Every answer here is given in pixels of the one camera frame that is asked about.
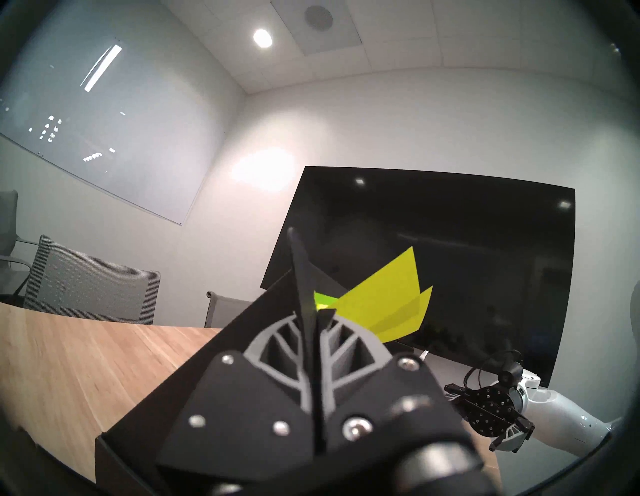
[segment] chair armrest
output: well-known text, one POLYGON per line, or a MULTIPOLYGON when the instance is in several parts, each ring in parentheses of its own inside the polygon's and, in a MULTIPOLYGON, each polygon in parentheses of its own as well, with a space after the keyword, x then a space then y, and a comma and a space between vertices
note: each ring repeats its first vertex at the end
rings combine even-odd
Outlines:
POLYGON ((5 255, 0 255, 0 260, 2 260, 3 262, 14 262, 16 264, 26 265, 29 268, 29 270, 31 270, 31 264, 29 262, 25 262, 24 260, 17 259, 15 257, 7 257, 5 255))
POLYGON ((38 243, 36 243, 35 241, 27 241, 26 239, 22 239, 20 236, 16 236, 15 240, 20 241, 21 243, 35 244, 36 246, 38 246, 38 243))

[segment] ceiling tile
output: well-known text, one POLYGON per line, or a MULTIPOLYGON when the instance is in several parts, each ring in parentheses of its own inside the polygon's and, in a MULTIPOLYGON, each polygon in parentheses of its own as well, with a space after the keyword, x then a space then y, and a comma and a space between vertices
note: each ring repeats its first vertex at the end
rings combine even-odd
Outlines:
POLYGON ((307 60, 318 79, 352 76, 371 71, 362 46, 316 53, 308 56, 307 60))
POLYGON ((522 40, 522 68, 590 81, 593 57, 556 45, 522 40))
POLYGON ((248 10, 268 4, 269 0, 204 0, 204 3, 217 18, 228 21, 248 10))
POLYGON ((314 79, 314 73, 307 59, 289 60, 262 69, 262 75, 274 88, 291 84, 307 83, 314 79))
POLYGON ((369 43, 365 50, 373 70, 438 67, 442 62, 438 38, 369 43))
POLYGON ((363 43, 437 36, 431 3, 425 0, 347 0, 363 43))
POLYGON ((602 36, 572 0, 522 0, 522 38, 590 53, 602 36))
POLYGON ((222 24, 202 0, 163 0, 162 3, 196 36, 206 35, 222 24))
POLYGON ((433 0, 440 36, 520 38, 519 0, 433 0))
POLYGON ((247 44, 220 36, 218 31, 203 36, 200 41, 232 76, 258 68, 253 47, 247 44))
POLYGON ((362 45, 345 0, 273 0, 271 4, 305 55, 362 45), (321 31, 307 24, 306 10, 311 6, 329 12, 330 28, 321 31))
POLYGON ((302 57, 300 48, 271 4, 245 12, 201 38, 202 43, 232 76, 302 57), (253 41, 257 29, 265 29, 273 45, 260 48, 253 41))
POLYGON ((249 94, 263 92, 272 88, 269 81, 265 79, 259 70, 252 70, 245 72, 244 74, 238 74, 236 76, 236 81, 249 94))
POLYGON ((520 40, 487 36, 440 38, 446 67, 520 68, 520 40))

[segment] ceiling vent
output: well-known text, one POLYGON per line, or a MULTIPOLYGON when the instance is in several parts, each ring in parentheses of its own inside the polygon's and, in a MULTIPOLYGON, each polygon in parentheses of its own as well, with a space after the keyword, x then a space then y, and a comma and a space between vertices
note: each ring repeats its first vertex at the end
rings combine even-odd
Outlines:
POLYGON ((345 0, 271 2, 304 55, 362 45, 345 0))

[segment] wooden table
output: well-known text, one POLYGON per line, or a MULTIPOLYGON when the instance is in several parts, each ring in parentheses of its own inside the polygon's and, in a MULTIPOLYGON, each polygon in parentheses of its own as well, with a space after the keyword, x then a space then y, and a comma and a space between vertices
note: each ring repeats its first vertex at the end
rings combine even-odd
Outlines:
MULTIPOLYGON (((0 406, 14 426, 94 481, 95 438, 219 331, 76 319, 0 303, 0 406)), ((472 435, 484 471, 500 484, 490 440, 472 435)))

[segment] cable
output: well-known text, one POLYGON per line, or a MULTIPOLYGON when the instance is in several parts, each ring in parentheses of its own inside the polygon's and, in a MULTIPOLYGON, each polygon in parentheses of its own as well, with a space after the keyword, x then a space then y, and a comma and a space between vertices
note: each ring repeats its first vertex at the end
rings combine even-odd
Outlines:
POLYGON ((500 351, 496 351, 496 352, 490 354, 484 360, 484 362, 481 363, 479 368, 478 367, 471 367, 471 370, 469 370, 469 372, 467 372, 467 375, 465 376, 464 380, 462 381, 462 384, 465 387, 465 389, 469 389, 469 387, 467 386, 467 381, 471 377, 471 374, 473 374, 474 370, 476 370, 476 369, 478 371, 478 386, 479 386, 480 389, 482 389, 482 386, 480 386, 480 372, 482 372, 483 367, 486 365, 486 363, 489 360, 491 360, 495 355, 499 355, 501 353, 518 353, 518 358, 520 358, 522 356, 521 352, 519 352, 517 349, 502 349, 500 351))

